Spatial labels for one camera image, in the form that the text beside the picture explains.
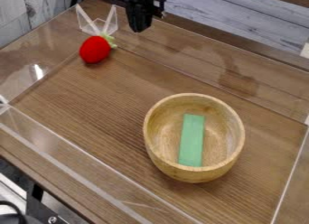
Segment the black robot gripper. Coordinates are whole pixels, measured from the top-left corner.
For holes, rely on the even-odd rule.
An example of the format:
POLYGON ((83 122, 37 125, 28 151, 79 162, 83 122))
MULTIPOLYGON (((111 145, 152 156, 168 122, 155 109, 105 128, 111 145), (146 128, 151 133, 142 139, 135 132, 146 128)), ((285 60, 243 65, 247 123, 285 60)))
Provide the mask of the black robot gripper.
POLYGON ((140 33, 152 24, 152 18, 164 16, 167 0, 119 0, 125 5, 129 28, 140 33))

